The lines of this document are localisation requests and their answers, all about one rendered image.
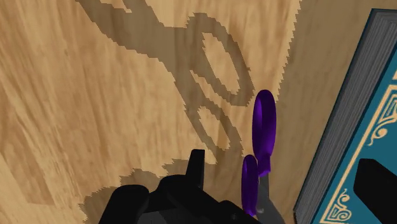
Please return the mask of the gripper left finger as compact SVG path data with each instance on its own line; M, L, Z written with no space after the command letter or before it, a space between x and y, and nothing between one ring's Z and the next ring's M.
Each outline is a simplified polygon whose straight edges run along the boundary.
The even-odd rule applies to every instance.
M99 224L138 224L144 213L176 209L190 214L189 224L223 224L219 202L203 191L204 150L190 153L186 173L162 178L153 192L143 185L123 185L111 194Z

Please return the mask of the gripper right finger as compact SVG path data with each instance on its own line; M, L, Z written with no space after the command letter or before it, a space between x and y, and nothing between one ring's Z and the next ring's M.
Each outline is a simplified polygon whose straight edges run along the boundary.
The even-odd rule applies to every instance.
M397 175L375 159L361 158L353 190L381 224L397 224Z

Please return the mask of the purple handled scissors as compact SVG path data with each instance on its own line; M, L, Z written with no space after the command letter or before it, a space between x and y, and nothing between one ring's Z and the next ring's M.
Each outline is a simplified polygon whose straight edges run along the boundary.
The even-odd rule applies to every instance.
M261 224L285 224L269 195L270 159L275 144L276 126L274 96L269 90L260 90L253 108L253 154L243 159L241 201L244 212L257 217Z

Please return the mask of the teal hardcover book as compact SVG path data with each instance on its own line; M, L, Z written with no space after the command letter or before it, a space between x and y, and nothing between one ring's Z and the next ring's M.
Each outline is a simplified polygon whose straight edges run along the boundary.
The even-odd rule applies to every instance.
M293 208L295 224L381 224L353 190L361 158L397 175L397 10L369 14Z

